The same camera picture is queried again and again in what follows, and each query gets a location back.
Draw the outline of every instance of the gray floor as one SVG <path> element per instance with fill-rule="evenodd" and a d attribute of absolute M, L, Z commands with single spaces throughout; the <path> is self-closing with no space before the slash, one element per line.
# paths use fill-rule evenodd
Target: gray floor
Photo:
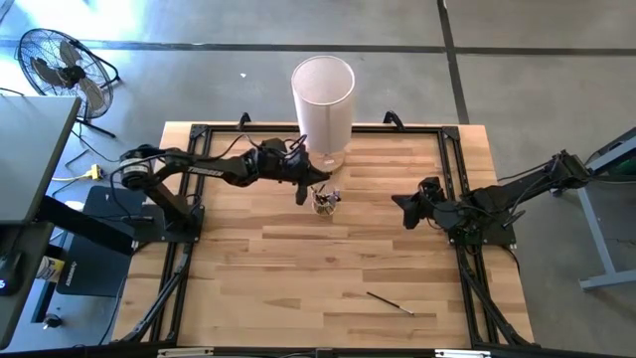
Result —
<path fill-rule="evenodd" d="M 51 27 L 80 39 L 259 44 L 443 45 L 434 0 L 16 0 L 0 39 Z M 464 47 L 634 48 L 636 3 L 629 0 L 447 0 L 455 44 Z M 141 143 L 157 144 L 167 120 L 292 120 L 293 68 L 309 53 L 98 51 L 124 83 L 95 123 L 119 136 L 88 140 L 110 158 Z M 387 109 L 405 122 L 457 123 L 445 55 L 338 54 L 357 75 L 357 120 Z M 633 57 L 459 56 L 471 123 L 485 124 L 500 176 L 567 148 L 589 153 L 636 124 Z M 0 86 L 34 93 L 0 49 Z M 81 151 L 72 138 L 63 158 Z M 82 174 L 87 156 L 58 175 Z M 77 183 L 61 200 L 83 200 Z M 50 192 L 57 189 L 52 184 Z M 515 229 L 528 309 L 537 342 L 547 347 L 635 355 L 636 283 L 584 293 L 578 280 L 602 272 L 578 199 L 547 195 L 524 205 Z M 629 269 L 636 247 L 612 244 Z M 32 309 L 30 299 L 27 310 Z M 21 322 L 9 350 L 94 344 L 112 299 L 55 297 L 67 326 L 42 332 Z"/>

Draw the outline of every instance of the white paper cylinder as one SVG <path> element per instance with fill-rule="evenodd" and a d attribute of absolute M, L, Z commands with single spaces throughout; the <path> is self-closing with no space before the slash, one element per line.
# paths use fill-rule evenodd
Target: white paper cylinder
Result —
<path fill-rule="evenodd" d="M 300 133 L 310 151 L 331 154 L 351 140 L 354 121 L 351 67 L 333 56 L 317 56 L 298 65 L 291 76 Z"/>

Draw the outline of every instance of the wooden plank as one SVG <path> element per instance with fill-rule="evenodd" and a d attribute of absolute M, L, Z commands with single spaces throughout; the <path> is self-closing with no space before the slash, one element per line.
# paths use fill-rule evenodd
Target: wooden plank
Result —
<path fill-rule="evenodd" d="M 185 149 L 191 124 L 166 123 L 161 146 Z M 495 183 L 485 128 L 459 128 L 471 187 Z M 215 133 L 213 155 L 236 135 Z M 297 134 L 250 135 L 256 142 L 273 136 Z M 239 141 L 229 155 L 249 148 Z M 238 188 L 207 179 L 206 220 L 193 255 L 179 344 L 466 347 L 453 249 L 426 223 L 405 230 L 391 200 L 391 194 L 410 194 L 421 179 L 436 175 L 441 164 L 433 136 L 355 133 L 345 165 L 332 179 L 343 201 L 331 217 L 314 214 L 309 202 L 296 206 L 295 187 L 288 184 L 258 181 Z M 176 191 L 179 179 L 175 175 L 165 183 Z M 493 299 L 532 340 L 514 261 L 499 248 L 483 252 Z M 129 331 L 154 298 L 164 254 L 165 245 L 151 244 L 133 258 L 114 338 Z M 368 291 L 407 307 L 415 317 Z M 476 308 L 483 325 L 479 303 Z"/>

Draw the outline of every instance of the pen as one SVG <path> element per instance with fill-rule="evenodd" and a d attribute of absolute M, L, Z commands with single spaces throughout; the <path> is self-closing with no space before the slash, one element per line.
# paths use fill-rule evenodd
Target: pen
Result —
<path fill-rule="evenodd" d="M 379 299 L 380 301 L 382 301 L 382 302 L 384 302 L 384 303 L 388 303 L 388 304 L 390 304 L 391 306 L 393 306 L 393 307 L 395 307 L 395 308 L 397 308 L 397 309 L 399 309 L 399 310 L 401 310 L 401 311 L 403 311 L 403 312 L 406 312 L 406 313 L 408 313 L 408 314 L 410 314 L 410 315 L 415 316 L 415 313 L 413 313 L 413 312 L 409 311 L 408 309 L 404 309 L 404 308 L 400 307 L 400 306 L 399 306 L 399 304 L 397 304 L 397 303 L 393 303 L 393 302 L 389 301 L 388 299 L 382 298 L 382 297 L 380 297 L 380 296 L 378 296 L 378 295 L 376 295 L 376 294 L 370 293 L 370 292 L 368 292 L 368 291 L 367 291 L 367 294 L 368 294 L 369 296 L 371 296 L 371 297 L 374 297 L 374 298 Z"/>

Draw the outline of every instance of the yellow plug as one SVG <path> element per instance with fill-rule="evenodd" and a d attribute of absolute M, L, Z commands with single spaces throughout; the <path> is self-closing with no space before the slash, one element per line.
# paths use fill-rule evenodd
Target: yellow plug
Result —
<path fill-rule="evenodd" d="M 90 170 L 86 172 L 86 176 L 88 176 L 92 180 L 101 180 L 103 179 L 102 175 L 103 171 L 99 168 L 99 165 L 92 164 L 90 166 Z"/>
<path fill-rule="evenodd" d="M 97 164 L 92 164 L 90 169 L 78 177 L 74 178 L 51 178 L 53 181 L 76 181 L 79 179 L 101 180 L 103 179 L 103 170 Z"/>

